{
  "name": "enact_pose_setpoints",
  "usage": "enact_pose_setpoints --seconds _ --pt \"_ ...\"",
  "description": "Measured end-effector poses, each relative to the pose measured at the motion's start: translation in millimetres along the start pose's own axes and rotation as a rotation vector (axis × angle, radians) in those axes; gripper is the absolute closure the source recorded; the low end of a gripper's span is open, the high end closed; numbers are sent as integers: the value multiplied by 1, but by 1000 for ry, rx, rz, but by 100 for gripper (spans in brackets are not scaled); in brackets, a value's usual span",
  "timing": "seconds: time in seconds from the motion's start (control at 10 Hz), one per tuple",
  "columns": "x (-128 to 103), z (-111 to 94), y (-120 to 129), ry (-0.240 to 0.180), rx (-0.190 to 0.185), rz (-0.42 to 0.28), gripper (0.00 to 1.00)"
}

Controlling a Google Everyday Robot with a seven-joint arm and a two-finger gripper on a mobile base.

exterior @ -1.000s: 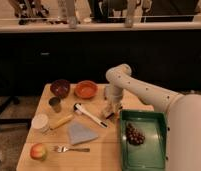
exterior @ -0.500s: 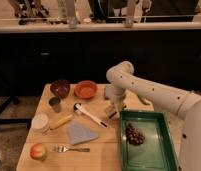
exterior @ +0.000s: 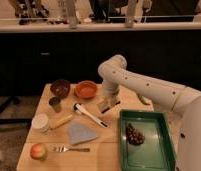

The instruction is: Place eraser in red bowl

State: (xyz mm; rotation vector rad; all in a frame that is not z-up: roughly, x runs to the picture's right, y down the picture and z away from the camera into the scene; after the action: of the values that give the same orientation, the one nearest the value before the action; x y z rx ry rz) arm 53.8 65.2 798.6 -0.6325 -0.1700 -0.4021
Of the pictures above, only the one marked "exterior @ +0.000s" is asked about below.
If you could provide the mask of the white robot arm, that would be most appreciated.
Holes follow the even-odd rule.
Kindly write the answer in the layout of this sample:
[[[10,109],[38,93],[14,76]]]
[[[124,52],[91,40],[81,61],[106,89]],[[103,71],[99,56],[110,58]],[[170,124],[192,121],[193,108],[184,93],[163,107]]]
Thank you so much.
[[[133,73],[126,67],[127,61],[122,55],[115,55],[99,65],[105,97],[116,97],[119,86],[123,86],[181,114],[175,171],[201,171],[201,91]]]

